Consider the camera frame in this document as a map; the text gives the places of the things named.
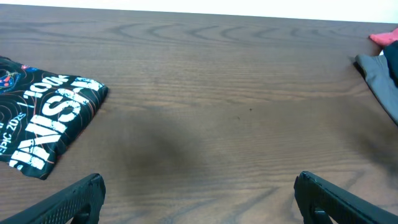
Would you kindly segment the black orange-patterned jersey shirt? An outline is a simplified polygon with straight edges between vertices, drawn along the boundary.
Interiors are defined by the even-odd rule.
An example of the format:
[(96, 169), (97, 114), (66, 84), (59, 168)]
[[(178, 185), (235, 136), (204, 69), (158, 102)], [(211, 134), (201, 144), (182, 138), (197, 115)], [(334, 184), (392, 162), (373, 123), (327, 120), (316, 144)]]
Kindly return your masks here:
[(1, 57), (1, 161), (45, 180), (107, 94), (96, 80)]

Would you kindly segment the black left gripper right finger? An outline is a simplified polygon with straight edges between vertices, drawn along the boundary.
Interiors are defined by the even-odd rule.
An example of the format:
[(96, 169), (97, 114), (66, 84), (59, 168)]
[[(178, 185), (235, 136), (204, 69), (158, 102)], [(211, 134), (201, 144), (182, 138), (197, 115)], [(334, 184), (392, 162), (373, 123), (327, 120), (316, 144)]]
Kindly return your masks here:
[(294, 183), (294, 196), (304, 224), (397, 223), (397, 215), (383, 210), (309, 172)]

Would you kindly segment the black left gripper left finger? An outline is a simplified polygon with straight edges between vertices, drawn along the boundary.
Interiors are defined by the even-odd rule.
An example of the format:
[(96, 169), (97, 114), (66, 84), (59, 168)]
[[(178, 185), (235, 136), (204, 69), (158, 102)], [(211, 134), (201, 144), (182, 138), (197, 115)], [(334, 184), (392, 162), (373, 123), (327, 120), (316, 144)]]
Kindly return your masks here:
[(97, 224), (105, 194), (103, 177), (90, 174), (1, 224)]

